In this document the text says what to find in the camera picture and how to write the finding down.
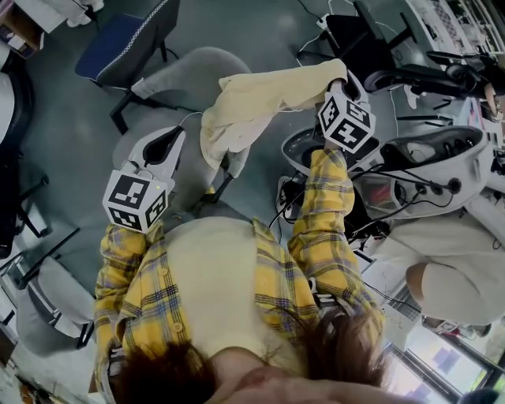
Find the floor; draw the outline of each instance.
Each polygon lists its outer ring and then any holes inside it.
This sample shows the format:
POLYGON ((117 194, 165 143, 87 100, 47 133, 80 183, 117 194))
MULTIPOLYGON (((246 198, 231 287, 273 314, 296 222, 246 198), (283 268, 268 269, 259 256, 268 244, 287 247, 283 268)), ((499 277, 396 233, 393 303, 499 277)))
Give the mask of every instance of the floor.
MULTIPOLYGON (((99 23, 120 12, 144 16, 157 2, 108 0, 99 23)), ((325 0, 307 3, 315 14, 328 12, 325 0)), ((354 10, 343 0, 333 3, 335 13, 354 10)), ((166 44, 179 55, 201 46, 221 47, 236 54, 254 73, 289 69, 297 66, 296 49, 318 34, 315 23, 315 17, 296 0, 185 0, 178 26, 166 44)), ((108 222, 101 199, 113 168, 112 151, 120 137, 108 114, 122 97, 122 93, 104 91, 73 71, 96 29, 93 24, 74 29, 63 25, 46 37, 44 49, 28 61, 36 112, 24 146, 27 170, 45 172, 50 178, 49 187, 36 196, 36 203, 54 229, 51 242, 64 238, 73 226, 81 228, 62 250, 62 262, 90 291, 101 265, 99 241, 108 222)), ((156 54, 149 69, 161 66, 156 54)), ((396 97, 401 100, 400 107, 405 104, 403 94, 396 97)), ((378 117, 377 136, 394 136, 390 96, 372 96, 372 109, 378 117)), ((226 191, 224 200, 244 215, 269 223, 275 215, 278 178, 293 173, 282 158, 280 144, 294 131, 310 125, 313 111, 279 114, 252 146, 242 175, 226 191)), ((25 186, 36 180, 36 176, 28 177, 31 179, 25 186)))

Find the chair backrest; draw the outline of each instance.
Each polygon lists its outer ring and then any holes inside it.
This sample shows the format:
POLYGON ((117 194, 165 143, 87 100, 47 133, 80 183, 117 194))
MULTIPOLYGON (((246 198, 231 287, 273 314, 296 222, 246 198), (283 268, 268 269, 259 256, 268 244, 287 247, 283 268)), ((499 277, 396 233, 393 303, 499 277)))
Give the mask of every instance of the chair backrest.
POLYGON ((53 257, 42 262, 37 279, 44 296, 63 316, 77 324, 93 321, 93 296, 53 257))
POLYGON ((221 94, 219 79, 242 73, 251 70, 234 54, 201 47, 145 78, 132 90, 143 99, 156 95, 166 105, 203 112, 221 94))
POLYGON ((29 288, 19 290, 17 295, 16 329, 26 348, 41 357, 75 350, 79 338, 73 338, 56 330, 42 317, 32 300, 29 288))
POLYGON ((160 43, 175 28, 180 2, 162 0, 146 17, 123 52, 99 73, 96 81, 124 83, 129 88, 160 43))

